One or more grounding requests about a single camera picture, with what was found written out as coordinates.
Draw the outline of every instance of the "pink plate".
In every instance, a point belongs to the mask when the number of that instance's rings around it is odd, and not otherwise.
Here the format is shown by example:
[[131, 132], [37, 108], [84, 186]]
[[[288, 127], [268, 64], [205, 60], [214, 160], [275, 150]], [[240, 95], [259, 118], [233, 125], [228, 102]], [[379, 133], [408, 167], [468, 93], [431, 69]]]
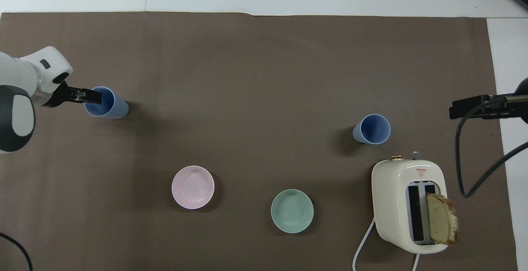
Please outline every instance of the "pink plate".
[[172, 181], [172, 196], [183, 208], [198, 209], [206, 205], [215, 192], [215, 181], [206, 169], [187, 166]]

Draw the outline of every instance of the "plastic cup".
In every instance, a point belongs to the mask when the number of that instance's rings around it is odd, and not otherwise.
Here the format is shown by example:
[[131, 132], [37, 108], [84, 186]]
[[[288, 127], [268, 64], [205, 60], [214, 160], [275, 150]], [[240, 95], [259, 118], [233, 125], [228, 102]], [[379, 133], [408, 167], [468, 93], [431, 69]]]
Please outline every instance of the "plastic cup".
[[95, 117], [123, 118], [128, 113], [128, 104], [108, 87], [94, 87], [102, 94], [101, 104], [85, 103], [88, 113]]
[[382, 115], [369, 114], [354, 127], [352, 135], [361, 143], [381, 144], [389, 139], [391, 125]]

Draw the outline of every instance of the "toaster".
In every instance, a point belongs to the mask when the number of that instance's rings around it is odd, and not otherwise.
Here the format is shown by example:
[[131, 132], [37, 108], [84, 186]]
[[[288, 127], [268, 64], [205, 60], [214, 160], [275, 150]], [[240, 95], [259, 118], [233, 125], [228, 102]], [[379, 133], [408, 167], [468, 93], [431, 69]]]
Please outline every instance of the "toaster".
[[377, 233], [415, 254], [441, 252], [447, 245], [431, 240], [426, 193], [447, 198], [440, 167], [428, 160], [392, 156], [372, 169], [372, 203]]

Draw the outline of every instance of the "black cable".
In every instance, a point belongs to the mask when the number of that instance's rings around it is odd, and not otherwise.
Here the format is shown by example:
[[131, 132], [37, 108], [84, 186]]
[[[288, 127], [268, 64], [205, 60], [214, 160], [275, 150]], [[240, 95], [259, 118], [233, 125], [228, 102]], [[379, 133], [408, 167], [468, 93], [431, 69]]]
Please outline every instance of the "black cable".
[[4, 233], [0, 233], [0, 237], [6, 239], [7, 241], [15, 244], [20, 250], [21, 252], [24, 254], [25, 258], [26, 258], [26, 261], [28, 262], [28, 268], [30, 271], [33, 271], [33, 265], [31, 264], [31, 259], [30, 259], [30, 256], [28, 255], [28, 252], [26, 252], [26, 250], [24, 249], [24, 247], [18, 243], [15, 239], [12, 239], [11, 237], [9, 237], [8, 235], [4, 234]]
[[494, 106], [496, 104], [502, 104], [504, 102], [506, 102], [506, 98], [504, 98], [504, 97], [484, 102], [484, 103], [474, 107], [470, 111], [468, 111], [468, 113], [466, 113], [462, 117], [462, 120], [460, 120], [460, 122], [458, 124], [457, 132], [456, 132], [456, 135], [455, 135], [455, 161], [456, 161], [456, 166], [457, 166], [458, 186], [459, 186], [460, 192], [462, 193], [462, 196], [464, 196], [464, 198], [469, 198], [470, 196], [472, 196], [474, 194], [474, 192], [484, 183], [484, 181], [486, 181], [486, 179], [488, 177], [490, 177], [490, 175], [492, 175], [492, 173], [497, 168], [499, 168], [502, 164], [504, 164], [504, 162], [506, 162], [507, 160], [512, 158], [514, 155], [516, 155], [516, 154], [520, 153], [521, 151], [525, 150], [526, 148], [528, 148], [528, 142], [526, 142], [526, 143], [516, 147], [515, 149], [513, 149], [509, 153], [505, 154], [504, 156], [502, 156], [494, 164], [492, 164], [492, 166], [488, 170], [486, 170], [486, 172], [484, 172], [484, 174], [477, 180], [475, 185], [473, 185], [473, 187], [469, 190], [469, 192], [466, 193], [466, 191], [464, 190], [464, 183], [462, 182], [462, 172], [460, 171], [460, 132], [462, 131], [462, 126], [464, 126], [464, 123], [466, 122], [466, 120], [471, 115], [474, 115], [477, 111], [480, 111], [481, 109], [486, 108], [486, 107]]

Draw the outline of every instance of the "bread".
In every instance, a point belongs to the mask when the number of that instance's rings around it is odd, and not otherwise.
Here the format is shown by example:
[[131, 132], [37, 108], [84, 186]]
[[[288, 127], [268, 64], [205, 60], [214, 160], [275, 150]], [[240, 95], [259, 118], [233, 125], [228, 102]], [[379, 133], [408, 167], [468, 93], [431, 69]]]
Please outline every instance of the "bread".
[[458, 220], [453, 203], [439, 194], [428, 193], [426, 198], [431, 239], [447, 245], [456, 243]]

